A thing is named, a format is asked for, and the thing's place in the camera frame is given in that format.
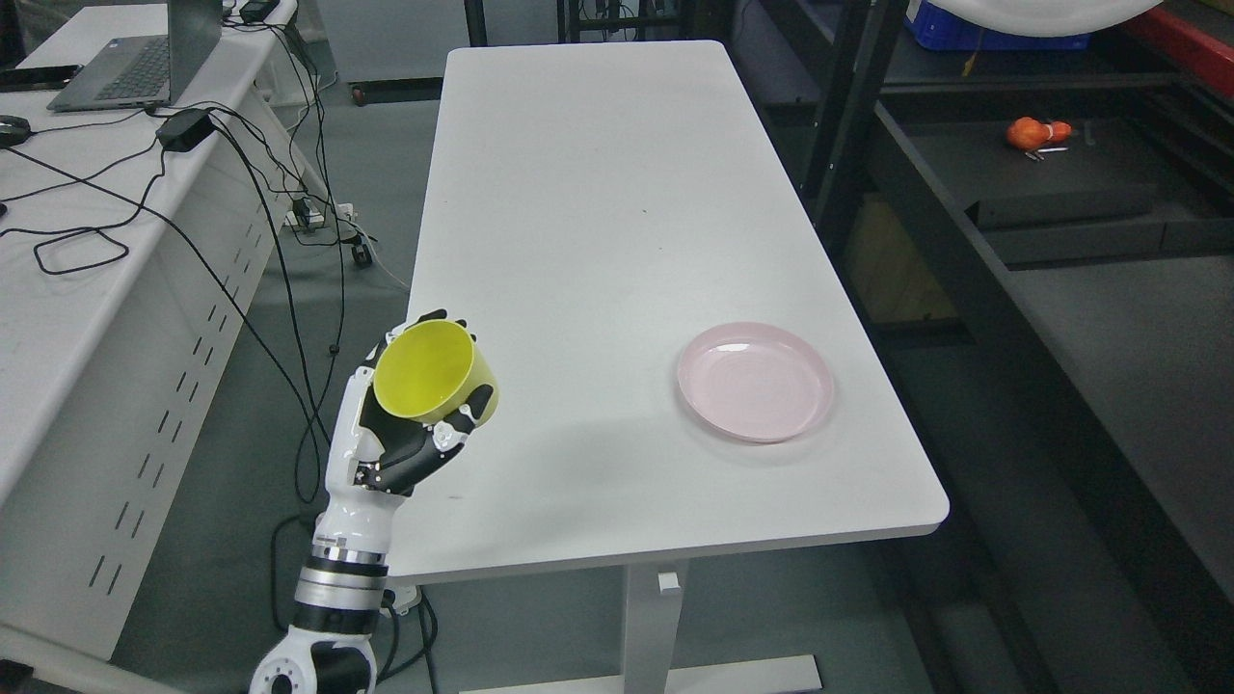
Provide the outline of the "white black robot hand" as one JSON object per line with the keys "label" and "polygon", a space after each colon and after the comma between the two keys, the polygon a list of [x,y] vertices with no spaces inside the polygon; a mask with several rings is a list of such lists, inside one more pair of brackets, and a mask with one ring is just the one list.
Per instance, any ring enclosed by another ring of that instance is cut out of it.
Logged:
{"label": "white black robot hand", "polygon": [[395,512],[420,483],[454,461],[480,427],[478,417],[494,394],[491,387],[478,387],[466,404],[429,424],[392,416],[376,401],[373,377],[383,349],[406,326],[436,319],[455,321],[471,333],[466,320],[449,319],[445,310],[424,312],[389,328],[346,383],[325,474],[328,504],[313,527],[311,548],[366,550],[387,557]]}

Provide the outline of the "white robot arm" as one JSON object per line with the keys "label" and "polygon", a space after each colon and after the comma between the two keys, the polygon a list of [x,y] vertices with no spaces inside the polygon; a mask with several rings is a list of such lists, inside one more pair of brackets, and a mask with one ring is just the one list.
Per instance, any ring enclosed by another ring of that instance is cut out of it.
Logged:
{"label": "white robot arm", "polygon": [[313,546],[294,593],[290,627],[251,677],[251,693],[374,693],[371,646],[387,558]]}

